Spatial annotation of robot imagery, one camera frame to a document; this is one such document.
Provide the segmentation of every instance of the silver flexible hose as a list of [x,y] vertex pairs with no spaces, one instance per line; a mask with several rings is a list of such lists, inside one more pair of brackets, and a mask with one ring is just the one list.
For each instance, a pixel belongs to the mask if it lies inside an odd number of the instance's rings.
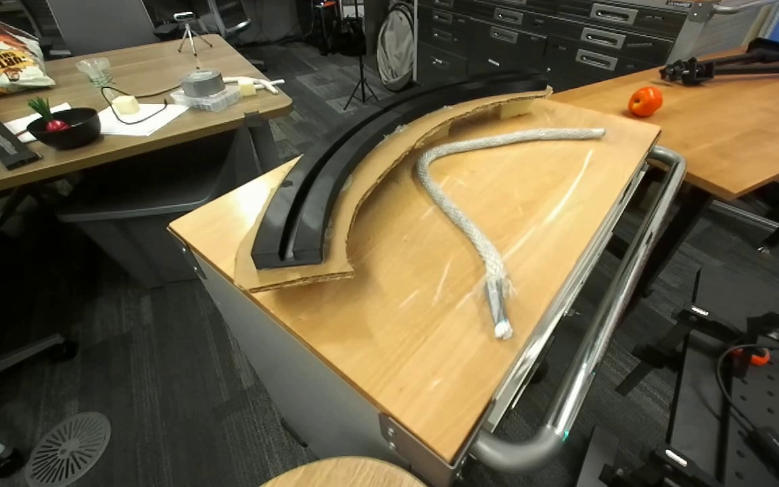
[[471,137],[471,141],[455,141],[455,143],[432,146],[417,158],[417,179],[423,180],[425,192],[467,235],[467,240],[475,245],[482,263],[488,264],[488,271],[483,271],[483,291],[488,291],[488,303],[490,303],[490,313],[493,313],[493,323],[496,323],[496,338],[497,341],[506,341],[506,338],[515,336],[515,323],[506,317],[509,279],[506,279],[504,257],[496,249],[496,242],[429,179],[429,173],[427,173],[429,164],[443,158],[443,156],[448,156],[448,153],[463,153],[463,150],[482,150],[482,148],[527,143],[527,141],[597,141],[602,135],[605,135],[605,130],[600,130],[600,127],[519,130],[519,131],[504,131],[504,135],[490,135],[490,137]]

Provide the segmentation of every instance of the tools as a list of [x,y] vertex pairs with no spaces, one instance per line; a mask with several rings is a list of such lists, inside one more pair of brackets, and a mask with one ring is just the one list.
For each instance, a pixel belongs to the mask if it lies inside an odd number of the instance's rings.
[[715,76],[779,72],[779,43],[757,37],[747,53],[719,58],[676,58],[659,69],[659,79],[685,85],[700,85]]

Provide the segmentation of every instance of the orange object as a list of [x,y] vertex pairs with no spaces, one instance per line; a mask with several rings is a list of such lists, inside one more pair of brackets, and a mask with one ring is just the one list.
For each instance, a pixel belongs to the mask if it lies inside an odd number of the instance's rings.
[[635,118],[647,118],[663,104],[663,91],[658,85],[642,85],[628,99],[628,114]]
[[750,365],[754,365],[754,368],[766,368],[772,363],[772,350],[767,348],[750,348]]

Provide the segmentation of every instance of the curved black rubber track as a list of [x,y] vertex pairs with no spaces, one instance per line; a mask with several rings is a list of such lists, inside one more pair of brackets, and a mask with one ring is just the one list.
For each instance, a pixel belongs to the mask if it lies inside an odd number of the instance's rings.
[[329,135],[329,141],[306,150],[278,183],[251,245],[255,264],[318,264],[325,260],[325,233],[341,185],[359,158],[398,125],[451,103],[544,85],[544,72],[496,72],[451,85],[419,85],[371,104]]

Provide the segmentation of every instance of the chrome tube frame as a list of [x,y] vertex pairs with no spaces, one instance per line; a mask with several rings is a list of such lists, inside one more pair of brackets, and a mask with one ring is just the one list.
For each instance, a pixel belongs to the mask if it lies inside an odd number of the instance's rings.
[[546,421],[539,428],[539,432],[527,440],[506,440],[497,437],[490,429],[482,429],[474,444],[471,455],[496,468],[496,471],[532,471],[544,464],[570,434],[570,428],[579,415],[579,407],[588,396],[588,390],[594,378],[594,368],[609,346],[609,338],[628,307],[635,280],[643,271],[643,263],[659,235],[663,218],[669,212],[670,199],[676,198],[681,180],[685,180],[685,158],[663,146],[655,146],[648,150],[648,158],[658,158],[665,164],[665,180],[659,185],[655,208],[647,212],[642,229],[635,233],[628,260],[619,264],[602,306],[597,307],[593,326],[588,330],[574,365],[567,368],[567,376],[555,394],[555,402],[550,407]]

